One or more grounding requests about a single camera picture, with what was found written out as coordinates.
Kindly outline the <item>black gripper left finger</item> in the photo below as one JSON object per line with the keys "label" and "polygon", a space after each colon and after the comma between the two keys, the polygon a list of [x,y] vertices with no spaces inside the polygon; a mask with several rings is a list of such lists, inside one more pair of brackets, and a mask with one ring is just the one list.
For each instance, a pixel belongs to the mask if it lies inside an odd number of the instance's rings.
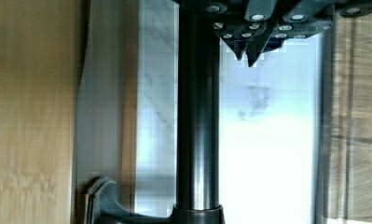
{"label": "black gripper left finger", "polygon": [[249,22],[244,18],[249,0],[173,0],[181,8],[201,16],[210,29],[240,60],[249,39]]}

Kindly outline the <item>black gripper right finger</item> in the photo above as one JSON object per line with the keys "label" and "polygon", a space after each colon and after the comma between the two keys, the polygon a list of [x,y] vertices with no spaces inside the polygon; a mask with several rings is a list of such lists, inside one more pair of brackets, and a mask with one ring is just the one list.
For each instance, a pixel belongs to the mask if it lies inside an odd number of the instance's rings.
{"label": "black gripper right finger", "polygon": [[248,65],[257,61],[271,38],[319,34],[331,26],[336,13],[344,18],[372,14],[372,0],[248,0],[244,18],[251,24],[262,22],[246,44]]}

